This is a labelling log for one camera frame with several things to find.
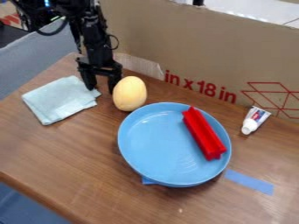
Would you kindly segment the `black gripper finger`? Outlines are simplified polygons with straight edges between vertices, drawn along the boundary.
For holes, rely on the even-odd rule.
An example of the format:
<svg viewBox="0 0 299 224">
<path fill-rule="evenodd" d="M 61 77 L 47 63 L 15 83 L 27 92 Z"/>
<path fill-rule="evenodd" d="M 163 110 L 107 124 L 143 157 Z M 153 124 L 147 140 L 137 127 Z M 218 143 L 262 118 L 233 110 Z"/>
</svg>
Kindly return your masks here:
<svg viewBox="0 0 299 224">
<path fill-rule="evenodd" d="M 107 78 L 107 85 L 109 85 L 109 91 L 110 93 L 114 93 L 114 88 L 117 86 L 117 84 L 119 83 L 119 81 L 123 78 L 123 74 L 121 72 L 114 72 L 109 78 Z"/>
<path fill-rule="evenodd" d="M 89 90 L 94 90 L 98 85 L 97 73 L 93 69 L 82 68 L 79 70 L 81 77 Z"/>
</svg>

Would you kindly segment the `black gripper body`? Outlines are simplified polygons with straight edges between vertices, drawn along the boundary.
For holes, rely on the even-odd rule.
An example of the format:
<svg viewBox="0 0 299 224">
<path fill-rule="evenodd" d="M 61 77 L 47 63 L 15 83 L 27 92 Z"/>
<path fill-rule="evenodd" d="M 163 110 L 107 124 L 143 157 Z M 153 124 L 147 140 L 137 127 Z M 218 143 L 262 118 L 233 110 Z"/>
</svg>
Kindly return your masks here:
<svg viewBox="0 0 299 224">
<path fill-rule="evenodd" d="M 94 64 L 90 59 L 83 56 L 77 58 L 79 65 L 79 72 L 83 75 L 103 75 L 103 76 L 121 76 L 123 66 L 114 60 L 102 64 Z"/>
</svg>

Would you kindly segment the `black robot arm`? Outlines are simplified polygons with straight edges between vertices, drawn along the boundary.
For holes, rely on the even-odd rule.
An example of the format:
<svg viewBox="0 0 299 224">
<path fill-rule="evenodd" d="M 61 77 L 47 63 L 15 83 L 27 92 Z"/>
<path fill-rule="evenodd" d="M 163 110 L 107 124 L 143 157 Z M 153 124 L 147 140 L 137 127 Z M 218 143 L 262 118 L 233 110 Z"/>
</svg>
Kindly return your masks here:
<svg viewBox="0 0 299 224">
<path fill-rule="evenodd" d="M 47 10 L 55 11 L 66 20 L 61 28 L 54 32 L 37 32 L 43 36 L 53 36 L 66 27 L 75 24 L 79 35 L 83 37 L 87 55 L 77 58 L 81 77 L 89 90 L 98 85 L 98 75 L 107 76 L 109 91 L 123 77 L 123 66 L 114 60 L 113 51 L 118 46 L 111 45 L 113 35 L 107 32 L 107 20 L 103 15 L 99 0 L 50 0 Z"/>
</svg>

